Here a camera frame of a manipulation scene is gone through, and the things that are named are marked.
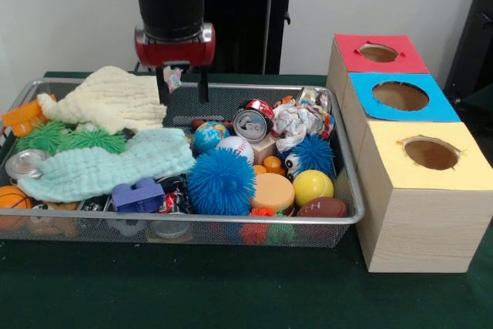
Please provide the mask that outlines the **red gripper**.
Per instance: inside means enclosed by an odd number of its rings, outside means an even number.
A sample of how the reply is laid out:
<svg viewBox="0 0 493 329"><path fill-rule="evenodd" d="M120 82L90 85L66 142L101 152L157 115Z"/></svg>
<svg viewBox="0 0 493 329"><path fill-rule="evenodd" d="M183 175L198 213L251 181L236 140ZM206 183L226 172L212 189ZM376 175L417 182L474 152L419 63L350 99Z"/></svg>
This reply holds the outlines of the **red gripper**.
<svg viewBox="0 0 493 329"><path fill-rule="evenodd" d="M199 33L191 39L160 41L146 34L142 27L134 31L134 45L139 62L156 67L159 101L169 104L169 86L164 79L164 65L190 65L203 67L212 64L215 54L216 33L211 23L204 23ZM209 102L208 69L200 70L198 81L199 102Z"/></svg>

